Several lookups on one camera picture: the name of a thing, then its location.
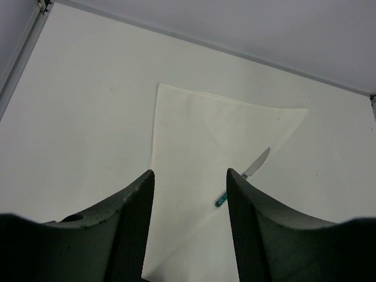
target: screw hole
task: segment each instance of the screw hole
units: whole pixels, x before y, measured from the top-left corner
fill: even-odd
[[[61,222],[72,222],[72,221],[78,221],[83,219],[84,216],[81,214],[73,214],[71,216],[65,217]]]

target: green knife handle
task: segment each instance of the green knife handle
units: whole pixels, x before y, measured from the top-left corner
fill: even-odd
[[[243,174],[242,178],[247,179],[248,175]],[[215,202],[215,207],[220,207],[227,200],[227,193],[225,192],[218,201]]]
[[[216,201],[216,203],[214,204],[215,207],[220,207],[226,200],[227,200],[227,193],[223,194],[222,197],[219,198],[218,201]]]

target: knife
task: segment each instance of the knife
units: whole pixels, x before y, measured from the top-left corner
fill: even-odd
[[[247,179],[249,176],[252,176],[259,168],[260,166],[265,162],[266,158],[268,157],[270,152],[270,147],[265,150],[264,153],[261,154],[261,156],[258,157],[258,159],[251,164],[251,166],[244,172],[241,176],[244,179]],[[225,201],[227,200],[227,193],[224,192],[224,194],[215,202],[215,207],[220,207]]]

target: white napkin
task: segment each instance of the white napkin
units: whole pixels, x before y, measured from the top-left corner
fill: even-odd
[[[307,112],[159,85],[150,163],[156,187],[143,277],[238,280],[227,204],[214,207],[226,189],[226,171],[243,173],[271,147],[268,162]]]

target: white table surface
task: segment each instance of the white table surface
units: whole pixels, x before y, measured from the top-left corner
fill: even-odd
[[[326,220],[376,216],[367,97],[61,4],[0,122],[0,212],[61,220],[135,180],[149,167],[159,82],[309,109],[251,182]]]

